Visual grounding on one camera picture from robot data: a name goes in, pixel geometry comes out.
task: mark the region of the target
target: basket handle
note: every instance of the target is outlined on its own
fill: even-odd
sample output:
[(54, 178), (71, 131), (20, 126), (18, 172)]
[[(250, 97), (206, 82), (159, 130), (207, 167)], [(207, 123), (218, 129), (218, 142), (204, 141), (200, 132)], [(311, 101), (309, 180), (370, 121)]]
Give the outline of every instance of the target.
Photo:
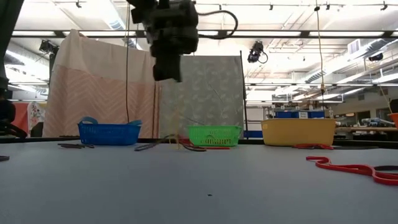
[(92, 124), (98, 124), (98, 121), (95, 120), (95, 119), (92, 118), (92, 117), (84, 117), (84, 118), (82, 118), (81, 121), (79, 122), (79, 124), (84, 124), (84, 123), (83, 123), (84, 121), (90, 122), (90, 123), (92, 123)]
[(135, 121), (129, 122), (128, 124), (129, 124), (129, 125), (138, 126), (138, 125), (142, 125), (142, 121), (141, 121), (141, 120), (135, 120)]

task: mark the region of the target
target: blue basket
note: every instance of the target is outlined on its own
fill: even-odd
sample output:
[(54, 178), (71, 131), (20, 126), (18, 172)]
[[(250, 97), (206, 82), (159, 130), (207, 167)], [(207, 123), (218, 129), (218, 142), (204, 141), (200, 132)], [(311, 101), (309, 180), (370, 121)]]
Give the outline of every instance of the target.
[(98, 124), (94, 118), (84, 117), (78, 127), (82, 144), (128, 146), (137, 143), (141, 124), (141, 120), (128, 124)]

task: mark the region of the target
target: workbench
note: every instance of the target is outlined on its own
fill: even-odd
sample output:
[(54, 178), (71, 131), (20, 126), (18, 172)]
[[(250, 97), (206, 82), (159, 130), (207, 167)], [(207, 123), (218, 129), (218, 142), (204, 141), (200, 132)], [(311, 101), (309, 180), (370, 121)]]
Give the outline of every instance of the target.
[(325, 170), (398, 165), (398, 150), (308, 150), (239, 145), (191, 152), (161, 144), (63, 149), (58, 142), (0, 144), (1, 224), (396, 224), (398, 187)]

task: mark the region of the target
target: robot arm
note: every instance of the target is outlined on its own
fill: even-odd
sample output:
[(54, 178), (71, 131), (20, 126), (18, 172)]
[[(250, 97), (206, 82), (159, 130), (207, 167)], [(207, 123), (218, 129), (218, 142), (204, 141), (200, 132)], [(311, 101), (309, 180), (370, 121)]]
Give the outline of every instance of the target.
[(198, 48), (198, 13), (191, 0), (127, 0), (135, 8), (131, 10), (133, 23), (142, 23), (150, 53), (155, 57), (155, 81), (173, 78), (182, 81), (180, 59), (183, 54)]

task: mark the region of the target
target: yellow basket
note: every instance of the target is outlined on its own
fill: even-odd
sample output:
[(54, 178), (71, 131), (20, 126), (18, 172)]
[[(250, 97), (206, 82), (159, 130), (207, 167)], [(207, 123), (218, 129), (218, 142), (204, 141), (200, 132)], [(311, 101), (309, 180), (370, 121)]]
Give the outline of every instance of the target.
[(264, 143), (270, 146), (333, 144), (334, 119), (269, 119), (261, 122)]

